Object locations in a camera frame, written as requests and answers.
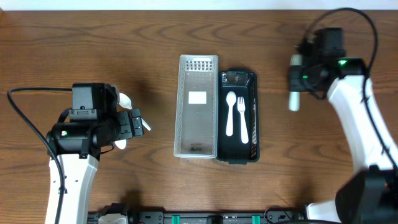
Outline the white spoon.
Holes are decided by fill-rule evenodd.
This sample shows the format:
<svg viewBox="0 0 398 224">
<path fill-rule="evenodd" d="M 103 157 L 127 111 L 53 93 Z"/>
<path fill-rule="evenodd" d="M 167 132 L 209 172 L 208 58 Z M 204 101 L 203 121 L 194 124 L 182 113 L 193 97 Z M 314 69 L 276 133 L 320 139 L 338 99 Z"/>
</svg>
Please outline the white spoon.
<svg viewBox="0 0 398 224">
<path fill-rule="evenodd" d="M 118 140 L 114 142 L 115 146 L 121 150 L 125 149 L 127 146 L 127 140 L 123 139 L 123 140 Z"/>
<path fill-rule="evenodd" d="M 228 117 L 226 123 L 226 135 L 228 137 L 233 135 L 233 107 L 236 103 L 236 94 L 233 91 L 228 92 L 226 95 L 226 102 L 228 105 Z"/>
</svg>

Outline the white spoon angled large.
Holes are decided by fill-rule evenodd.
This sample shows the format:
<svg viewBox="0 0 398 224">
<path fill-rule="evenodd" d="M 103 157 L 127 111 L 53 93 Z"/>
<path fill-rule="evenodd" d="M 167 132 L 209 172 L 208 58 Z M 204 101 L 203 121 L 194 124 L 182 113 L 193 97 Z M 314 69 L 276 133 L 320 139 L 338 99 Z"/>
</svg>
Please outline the white spoon angled large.
<svg viewBox="0 0 398 224">
<path fill-rule="evenodd" d="M 113 87 L 115 87 L 116 89 L 116 93 L 118 94 L 118 104 L 124 108 L 124 109 L 129 109 L 132 110 L 132 101 L 130 99 L 130 97 L 128 97 L 125 93 L 120 92 L 119 88 L 116 85 L 112 85 Z M 152 128 L 146 123 L 146 121 L 141 118 L 142 121 L 142 125 L 148 130 L 150 131 Z"/>
</svg>

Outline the white fork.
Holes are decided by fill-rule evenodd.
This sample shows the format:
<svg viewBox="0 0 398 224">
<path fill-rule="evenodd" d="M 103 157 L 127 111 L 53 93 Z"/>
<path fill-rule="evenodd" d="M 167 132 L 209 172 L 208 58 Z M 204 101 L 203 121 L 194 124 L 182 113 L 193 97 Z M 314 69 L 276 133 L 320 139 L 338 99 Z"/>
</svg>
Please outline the white fork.
<svg viewBox="0 0 398 224">
<path fill-rule="evenodd" d="M 295 54 L 290 59 L 290 66 L 302 64 L 302 55 Z M 289 95 L 289 110 L 298 111 L 300 108 L 300 93 L 298 91 L 290 91 Z"/>
<path fill-rule="evenodd" d="M 240 120 L 241 120 L 241 141 L 243 144 L 247 144 L 249 142 L 248 138 L 248 131 L 247 131 L 247 126 L 246 126 L 246 118 L 245 118 L 245 103 L 244 103 L 244 97 L 239 96 L 238 97 L 238 105 L 237 109 L 240 114 Z"/>
</svg>

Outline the clear mesh plastic tray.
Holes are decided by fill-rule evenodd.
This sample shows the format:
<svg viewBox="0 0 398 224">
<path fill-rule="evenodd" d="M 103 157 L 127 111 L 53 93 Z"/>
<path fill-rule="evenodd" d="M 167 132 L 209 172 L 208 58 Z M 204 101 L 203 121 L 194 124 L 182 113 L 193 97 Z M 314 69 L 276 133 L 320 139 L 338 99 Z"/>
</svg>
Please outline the clear mesh plastic tray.
<svg viewBox="0 0 398 224">
<path fill-rule="evenodd" d="M 174 156 L 217 156 L 218 56 L 181 55 L 178 71 Z"/>
</svg>

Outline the black mesh plastic tray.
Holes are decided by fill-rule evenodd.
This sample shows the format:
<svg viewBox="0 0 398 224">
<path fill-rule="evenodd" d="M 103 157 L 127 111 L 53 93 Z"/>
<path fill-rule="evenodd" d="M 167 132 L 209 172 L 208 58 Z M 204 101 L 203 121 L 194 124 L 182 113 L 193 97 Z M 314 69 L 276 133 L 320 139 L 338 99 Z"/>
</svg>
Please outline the black mesh plastic tray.
<svg viewBox="0 0 398 224">
<path fill-rule="evenodd" d="M 260 158 L 259 110 L 257 97 L 257 75 L 242 68 L 230 68 L 218 75 L 218 146 L 217 159 L 229 164 L 247 164 Z M 235 93 L 245 103 L 245 125 L 248 142 L 241 139 L 241 117 L 238 104 L 233 106 L 233 134 L 226 135 L 228 111 L 227 94 Z"/>
</svg>

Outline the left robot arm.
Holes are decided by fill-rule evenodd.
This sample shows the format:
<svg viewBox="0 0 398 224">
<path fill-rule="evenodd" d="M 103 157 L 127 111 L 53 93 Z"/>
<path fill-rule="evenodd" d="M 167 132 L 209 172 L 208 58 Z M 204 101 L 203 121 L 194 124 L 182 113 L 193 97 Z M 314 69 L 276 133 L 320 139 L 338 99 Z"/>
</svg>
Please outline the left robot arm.
<svg viewBox="0 0 398 224">
<path fill-rule="evenodd" d="M 50 193 L 46 223 L 86 223 L 91 188 L 102 147 L 125 148 L 128 139 L 143 136 L 141 112 L 109 111 L 101 119 L 71 120 L 66 109 L 47 134 L 50 144 Z"/>
</svg>

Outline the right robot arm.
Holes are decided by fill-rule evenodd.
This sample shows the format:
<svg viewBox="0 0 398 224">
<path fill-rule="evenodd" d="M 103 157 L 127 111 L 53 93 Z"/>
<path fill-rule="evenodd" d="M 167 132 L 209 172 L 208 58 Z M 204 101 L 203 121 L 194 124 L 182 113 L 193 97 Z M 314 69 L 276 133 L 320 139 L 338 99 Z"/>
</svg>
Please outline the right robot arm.
<svg viewBox="0 0 398 224">
<path fill-rule="evenodd" d="M 397 223 L 397 145 L 368 71 L 362 59 L 346 56 L 340 28 L 305 38 L 290 60 L 289 110 L 299 110 L 302 92 L 321 93 L 338 115 L 353 161 L 354 174 L 334 199 L 306 206 L 313 222 Z"/>
</svg>

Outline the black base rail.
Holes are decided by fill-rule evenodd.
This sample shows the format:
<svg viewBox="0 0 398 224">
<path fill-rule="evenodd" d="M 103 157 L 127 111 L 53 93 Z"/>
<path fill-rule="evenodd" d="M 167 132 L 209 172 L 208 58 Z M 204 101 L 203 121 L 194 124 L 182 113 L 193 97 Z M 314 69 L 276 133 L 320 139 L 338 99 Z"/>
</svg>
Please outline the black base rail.
<svg viewBox="0 0 398 224">
<path fill-rule="evenodd" d="M 166 212 L 162 210 L 139 211 L 125 204 L 113 203 L 98 212 L 90 212 L 88 223 L 132 224 L 266 224 L 304 220 L 305 215 L 291 208 L 271 207 L 263 212 L 205 213 Z"/>
</svg>

